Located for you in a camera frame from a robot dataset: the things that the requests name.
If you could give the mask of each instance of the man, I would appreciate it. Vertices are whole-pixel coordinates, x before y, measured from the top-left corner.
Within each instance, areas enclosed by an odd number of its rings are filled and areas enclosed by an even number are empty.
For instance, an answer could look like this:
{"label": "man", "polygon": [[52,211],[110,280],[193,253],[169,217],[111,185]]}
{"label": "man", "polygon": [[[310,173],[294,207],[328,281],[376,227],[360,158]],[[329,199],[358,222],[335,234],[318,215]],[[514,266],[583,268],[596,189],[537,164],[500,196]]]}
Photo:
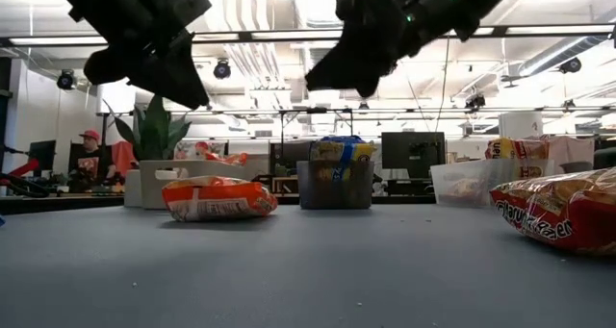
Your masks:
{"label": "man", "polygon": [[103,152],[98,147],[100,136],[94,130],[87,130],[79,135],[84,140],[84,147],[72,157],[70,170],[82,169],[89,173],[94,182],[101,184],[105,179],[111,179],[116,174],[116,166],[112,162],[111,154]]}

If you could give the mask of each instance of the potted plant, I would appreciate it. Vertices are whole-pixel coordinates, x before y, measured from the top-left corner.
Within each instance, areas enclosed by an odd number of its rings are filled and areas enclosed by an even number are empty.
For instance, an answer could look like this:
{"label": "potted plant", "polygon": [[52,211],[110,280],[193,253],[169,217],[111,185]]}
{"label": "potted plant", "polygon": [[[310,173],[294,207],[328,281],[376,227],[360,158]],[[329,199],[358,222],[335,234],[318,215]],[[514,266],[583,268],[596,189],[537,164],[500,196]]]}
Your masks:
{"label": "potted plant", "polygon": [[[191,123],[186,121],[186,114],[172,120],[163,106],[162,96],[152,97],[145,112],[135,108],[134,117],[137,118],[137,122],[134,130],[116,116],[111,108],[110,112],[114,116],[115,126],[120,136],[133,144],[135,158],[140,164],[139,173],[129,171],[127,174],[125,206],[164,209],[166,205],[163,201],[162,188],[178,178],[175,170],[166,170],[169,168],[185,169],[191,176],[244,177],[242,169],[231,165],[206,161],[173,160],[175,147],[189,132]],[[139,191],[141,191],[141,197],[137,197]]]}

